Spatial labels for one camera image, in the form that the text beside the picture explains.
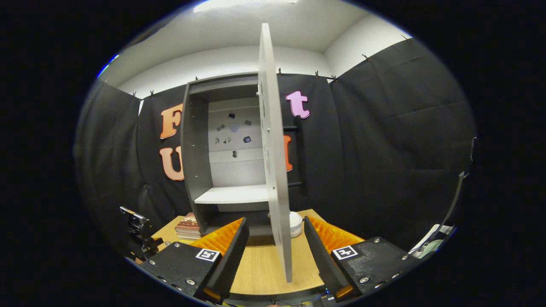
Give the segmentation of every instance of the cabinet door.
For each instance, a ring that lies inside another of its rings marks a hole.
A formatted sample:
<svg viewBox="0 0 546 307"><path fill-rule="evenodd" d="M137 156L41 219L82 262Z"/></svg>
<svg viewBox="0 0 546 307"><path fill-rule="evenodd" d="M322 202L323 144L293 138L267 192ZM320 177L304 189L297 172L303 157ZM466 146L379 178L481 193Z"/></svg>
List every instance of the cabinet door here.
<svg viewBox="0 0 546 307"><path fill-rule="evenodd" d="M258 95L262 122L265 183L269 197L271 230L286 282L292 282L292 243L284 138L273 44L269 25L262 24L258 66Z"/></svg>

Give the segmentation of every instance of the white ceiling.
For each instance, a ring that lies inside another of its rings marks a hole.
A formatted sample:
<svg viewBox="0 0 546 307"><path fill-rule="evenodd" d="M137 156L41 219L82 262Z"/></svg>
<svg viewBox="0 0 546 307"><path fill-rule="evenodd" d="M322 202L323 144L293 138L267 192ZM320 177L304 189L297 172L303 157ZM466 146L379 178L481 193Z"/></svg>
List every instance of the white ceiling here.
<svg viewBox="0 0 546 307"><path fill-rule="evenodd" d="M253 3L198 13L190 7L147 40L125 50L100 78L119 86L141 72L184 55L258 45L264 22L269 23L274 46L324 53L368 14L341 0Z"/></svg>

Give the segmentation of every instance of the cabinet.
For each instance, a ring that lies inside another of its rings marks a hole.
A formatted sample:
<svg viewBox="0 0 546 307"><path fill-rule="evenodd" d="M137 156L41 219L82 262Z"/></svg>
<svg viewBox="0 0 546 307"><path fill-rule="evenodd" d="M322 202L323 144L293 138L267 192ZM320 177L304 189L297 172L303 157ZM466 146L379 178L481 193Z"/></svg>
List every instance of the cabinet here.
<svg viewBox="0 0 546 307"><path fill-rule="evenodd" d="M255 73L188 83L181 123L183 171L201 233L246 217L250 236L274 237L291 282L283 125L267 24L262 25L258 67Z"/></svg>

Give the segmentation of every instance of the black curtain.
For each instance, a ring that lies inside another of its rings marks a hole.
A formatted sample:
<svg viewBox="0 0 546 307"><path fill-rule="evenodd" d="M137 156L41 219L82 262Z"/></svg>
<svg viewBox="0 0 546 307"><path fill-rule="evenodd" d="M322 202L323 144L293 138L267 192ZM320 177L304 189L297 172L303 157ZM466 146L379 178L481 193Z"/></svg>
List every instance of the black curtain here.
<svg viewBox="0 0 546 307"><path fill-rule="evenodd" d="M345 177L342 213L325 219L408 250L442 221L470 163L476 128L469 103L414 39L362 61L330 88Z"/></svg>
<svg viewBox="0 0 546 307"><path fill-rule="evenodd" d="M172 180L167 177L161 149L170 148L172 170L181 170L179 154L176 148L180 146L180 133L182 133L182 115L179 125L172 124L176 133L170 137L161 138L163 130L162 112L183 103L186 85L171 88L169 90L154 93L143 101L140 115L138 116L138 163L144 178L144 186L141 190L141 198L138 211L144 216L154 217L160 229L169 223L177 215L186 215L191 211L186 186L183 180Z"/></svg>
<svg viewBox="0 0 546 307"><path fill-rule="evenodd" d="M143 184L137 158L140 100L97 82L82 108L74 159L76 178L92 220L109 244L128 234L120 206L135 209Z"/></svg>
<svg viewBox="0 0 546 307"><path fill-rule="evenodd" d="M286 99L295 91L307 97L303 106L310 112L301 120L303 152L297 151L296 144L301 140L296 133L284 133L292 138L288 143L288 156L294 169L287 174L288 182L303 180L307 183L306 195L298 187L289 188L290 210L315 209L319 214L330 212L322 209L335 206L342 198L343 157L340 125L328 82L326 78L300 74L277 75L277 79L283 125L295 126L290 101ZM301 176L299 168L304 164L305 171Z"/></svg>

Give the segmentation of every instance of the wooden table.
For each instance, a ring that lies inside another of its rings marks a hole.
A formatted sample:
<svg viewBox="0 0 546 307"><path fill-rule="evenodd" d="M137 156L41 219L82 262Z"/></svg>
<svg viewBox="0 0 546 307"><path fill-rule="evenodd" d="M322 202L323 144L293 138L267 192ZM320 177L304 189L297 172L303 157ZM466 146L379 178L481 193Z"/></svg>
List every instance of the wooden table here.
<svg viewBox="0 0 546 307"><path fill-rule="evenodd" d="M324 221L313 209L298 212L301 217L306 215ZM182 220L178 216L153 235L161 237L163 241L182 242L176 236L174 227ZM284 279L284 270L278 259L277 249L272 242L251 237L242 255L241 262L231 288L231 293L246 295L271 295L291 293L323 286L324 283L318 276L318 268L307 244L305 233L302 232L296 238L292 238L292 282ZM165 248L165 243L159 246L159 250Z"/></svg>

